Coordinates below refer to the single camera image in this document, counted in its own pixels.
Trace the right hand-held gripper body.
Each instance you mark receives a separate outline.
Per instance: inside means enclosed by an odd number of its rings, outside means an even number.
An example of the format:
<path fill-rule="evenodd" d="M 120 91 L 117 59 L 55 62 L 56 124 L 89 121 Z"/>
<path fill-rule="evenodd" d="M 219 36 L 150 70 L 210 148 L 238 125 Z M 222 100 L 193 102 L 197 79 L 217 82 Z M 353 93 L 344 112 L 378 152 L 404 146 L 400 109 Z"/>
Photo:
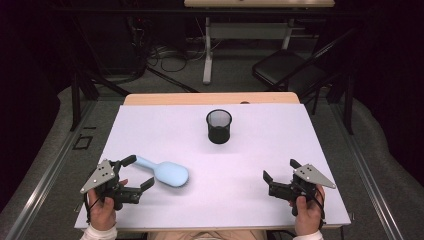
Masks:
<path fill-rule="evenodd" d="M 336 185 L 312 164 L 305 164 L 293 169 L 290 183 L 284 184 L 273 180 L 268 184 L 268 195 L 293 203 L 299 196 L 304 196 L 307 201 L 316 200 L 317 185 L 336 188 Z M 297 207 L 293 206 L 292 215 L 297 216 L 297 214 Z"/>

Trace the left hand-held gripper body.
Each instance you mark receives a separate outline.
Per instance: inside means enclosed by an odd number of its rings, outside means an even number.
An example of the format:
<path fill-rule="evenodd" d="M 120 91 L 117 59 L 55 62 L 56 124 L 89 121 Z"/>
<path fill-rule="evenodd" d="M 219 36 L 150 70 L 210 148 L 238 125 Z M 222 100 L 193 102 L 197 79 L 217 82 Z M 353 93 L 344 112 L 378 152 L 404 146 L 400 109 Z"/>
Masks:
<path fill-rule="evenodd" d="M 99 198 L 112 198 L 116 211 L 121 210 L 125 203 L 138 204 L 142 191 L 140 188 L 125 187 L 120 182 L 119 172 L 122 167 L 121 160 L 101 161 L 80 189 L 80 193 L 87 195 L 90 189 L 94 189 Z"/>

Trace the light blue hairbrush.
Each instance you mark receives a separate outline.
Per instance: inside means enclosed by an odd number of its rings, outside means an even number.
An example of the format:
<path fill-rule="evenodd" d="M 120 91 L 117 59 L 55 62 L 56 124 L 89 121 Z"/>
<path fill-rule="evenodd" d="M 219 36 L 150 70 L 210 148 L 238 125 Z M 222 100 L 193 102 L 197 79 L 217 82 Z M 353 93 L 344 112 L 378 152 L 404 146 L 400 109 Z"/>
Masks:
<path fill-rule="evenodd" d="M 188 169 L 173 162 L 154 163 L 137 156 L 135 163 L 138 166 L 150 169 L 158 181 L 171 187 L 182 187 L 189 179 Z"/>

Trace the black mesh pen cup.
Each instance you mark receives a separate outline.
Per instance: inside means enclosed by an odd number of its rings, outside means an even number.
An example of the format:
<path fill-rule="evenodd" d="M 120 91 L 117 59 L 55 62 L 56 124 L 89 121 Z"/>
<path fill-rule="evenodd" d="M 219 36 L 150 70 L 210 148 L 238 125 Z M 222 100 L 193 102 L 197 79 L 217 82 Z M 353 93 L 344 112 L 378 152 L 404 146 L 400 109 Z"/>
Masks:
<path fill-rule="evenodd" d="M 215 109 L 206 116 L 208 138 L 214 144 L 224 144 L 230 139 L 231 114 L 224 109 Z"/>

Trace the person's left hand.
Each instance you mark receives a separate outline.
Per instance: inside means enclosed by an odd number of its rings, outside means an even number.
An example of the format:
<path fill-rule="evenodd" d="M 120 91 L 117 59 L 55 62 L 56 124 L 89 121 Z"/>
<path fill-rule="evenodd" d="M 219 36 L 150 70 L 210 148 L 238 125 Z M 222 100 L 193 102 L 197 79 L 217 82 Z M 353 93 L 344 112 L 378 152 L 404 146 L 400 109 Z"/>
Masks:
<path fill-rule="evenodd" d="M 90 214 L 90 225 L 98 231 L 107 231 L 116 224 L 114 200 L 110 197 L 101 199 L 94 189 L 87 192 Z"/>

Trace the person's right hand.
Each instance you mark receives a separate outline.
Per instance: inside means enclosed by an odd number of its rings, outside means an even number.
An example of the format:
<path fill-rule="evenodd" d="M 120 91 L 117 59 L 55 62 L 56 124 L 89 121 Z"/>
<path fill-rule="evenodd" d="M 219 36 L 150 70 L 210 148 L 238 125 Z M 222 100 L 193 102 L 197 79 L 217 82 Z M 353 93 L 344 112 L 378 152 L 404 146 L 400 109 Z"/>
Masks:
<path fill-rule="evenodd" d="M 304 196 L 299 196 L 295 203 L 289 203 L 291 207 L 296 206 L 298 211 L 295 219 L 296 236 L 312 234 L 316 231 L 320 231 L 325 192 L 321 185 L 317 185 L 316 188 L 316 200 L 307 201 Z"/>

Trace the person's legs beige pants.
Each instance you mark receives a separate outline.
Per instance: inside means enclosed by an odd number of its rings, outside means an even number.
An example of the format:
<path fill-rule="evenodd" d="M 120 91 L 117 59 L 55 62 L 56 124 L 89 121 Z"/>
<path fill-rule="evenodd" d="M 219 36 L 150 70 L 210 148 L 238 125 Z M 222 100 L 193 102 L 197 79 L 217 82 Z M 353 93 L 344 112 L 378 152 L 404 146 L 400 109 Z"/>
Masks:
<path fill-rule="evenodd" d="M 152 232 L 147 240 L 267 240 L 265 230 Z"/>

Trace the black metal stand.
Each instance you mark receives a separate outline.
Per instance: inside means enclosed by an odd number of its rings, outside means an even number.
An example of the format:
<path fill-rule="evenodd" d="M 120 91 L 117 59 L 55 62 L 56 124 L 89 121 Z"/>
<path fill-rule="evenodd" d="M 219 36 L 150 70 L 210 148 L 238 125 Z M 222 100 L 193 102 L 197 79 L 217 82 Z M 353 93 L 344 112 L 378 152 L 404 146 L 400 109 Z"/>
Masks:
<path fill-rule="evenodd" d="M 76 72 L 71 81 L 71 96 L 72 96 L 72 126 L 71 131 L 74 131 L 82 120 L 80 93 L 90 101 L 96 101 L 100 97 L 100 93 L 95 87 L 99 83 L 108 89 L 126 97 L 130 94 L 129 91 L 119 87 L 118 85 L 107 80 L 103 76 L 92 71 L 86 70 Z"/>
<path fill-rule="evenodd" d="M 354 96 L 354 77 L 351 74 L 341 74 L 337 76 L 332 83 L 330 91 L 326 97 L 327 102 L 336 104 L 344 98 L 343 101 L 343 125 L 350 135 L 353 135 L 352 129 L 352 110 Z"/>

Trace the black folding chair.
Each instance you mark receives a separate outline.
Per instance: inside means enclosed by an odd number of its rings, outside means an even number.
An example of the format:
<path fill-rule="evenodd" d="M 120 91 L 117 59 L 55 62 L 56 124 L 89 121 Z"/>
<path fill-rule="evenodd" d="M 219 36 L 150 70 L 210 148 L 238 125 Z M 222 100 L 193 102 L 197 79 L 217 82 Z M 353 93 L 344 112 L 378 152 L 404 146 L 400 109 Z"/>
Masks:
<path fill-rule="evenodd" d="M 299 99 L 309 97 L 306 104 L 313 100 L 312 113 L 315 113 L 321 88 L 342 75 L 340 69 L 325 70 L 318 62 L 356 32 L 356 28 L 348 30 L 308 58 L 290 50 L 278 50 L 254 64 L 252 75 L 266 86 L 267 91 L 292 92 Z"/>

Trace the white desk with metal legs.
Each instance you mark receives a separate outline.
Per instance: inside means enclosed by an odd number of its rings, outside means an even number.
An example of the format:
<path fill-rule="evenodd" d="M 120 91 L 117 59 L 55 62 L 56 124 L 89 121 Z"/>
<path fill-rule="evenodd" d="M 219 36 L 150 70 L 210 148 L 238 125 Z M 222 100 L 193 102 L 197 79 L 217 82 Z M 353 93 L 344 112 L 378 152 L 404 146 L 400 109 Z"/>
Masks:
<path fill-rule="evenodd" d="M 335 0 L 184 0 L 184 5 L 196 10 L 315 10 L 332 8 Z M 278 23 L 248 23 L 246 20 L 219 23 L 205 18 L 205 65 L 203 83 L 212 80 L 213 39 L 282 39 L 287 48 L 294 19 Z"/>

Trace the black metal crossbar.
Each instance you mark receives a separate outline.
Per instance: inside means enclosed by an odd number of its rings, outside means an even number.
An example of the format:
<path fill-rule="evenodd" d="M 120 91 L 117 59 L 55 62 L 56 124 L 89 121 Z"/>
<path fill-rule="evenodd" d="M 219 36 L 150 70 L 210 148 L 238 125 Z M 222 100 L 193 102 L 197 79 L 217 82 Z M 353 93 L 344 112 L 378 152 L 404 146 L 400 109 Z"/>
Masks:
<path fill-rule="evenodd" d="M 348 17 L 356 16 L 358 13 L 353 11 L 334 11 L 334 10 L 284 10 L 284 9 L 99 9 L 99 8 L 57 8 L 49 9 L 54 13 L 61 14 L 120 14 L 120 15 L 177 15 L 177 16 L 247 16 L 247 15 L 284 15 L 284 16 L 335 16 Z"/>

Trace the metal floor rail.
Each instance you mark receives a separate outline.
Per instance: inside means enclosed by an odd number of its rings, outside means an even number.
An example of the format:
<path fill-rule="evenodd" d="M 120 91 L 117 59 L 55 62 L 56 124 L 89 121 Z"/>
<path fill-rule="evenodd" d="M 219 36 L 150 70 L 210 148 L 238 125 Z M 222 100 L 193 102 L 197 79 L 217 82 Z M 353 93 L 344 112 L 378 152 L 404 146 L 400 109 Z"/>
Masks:
<path fill-rule="evenodd" d="M 18 192 L 0 214 L 0 240 L 80 238 L 82 231 L 74 227 L 82 213 L 79 188 L 98 160 L 92 122 L 96 110 L 97 104 L 88 102 L 73 131 L 68 129 L 65 113 L 59 114 Z"/>
<path fill-rule="evenodd" d="M 388 240 L 404 240 L 404 236 L 401 233 L 369 166 L 366 163 L 365 157 L 355 139 L 355 136 L 351 135 L 344 125 L 341 107 L 331 104 L 330 109 L 351 152 L 354 165 Z"/>

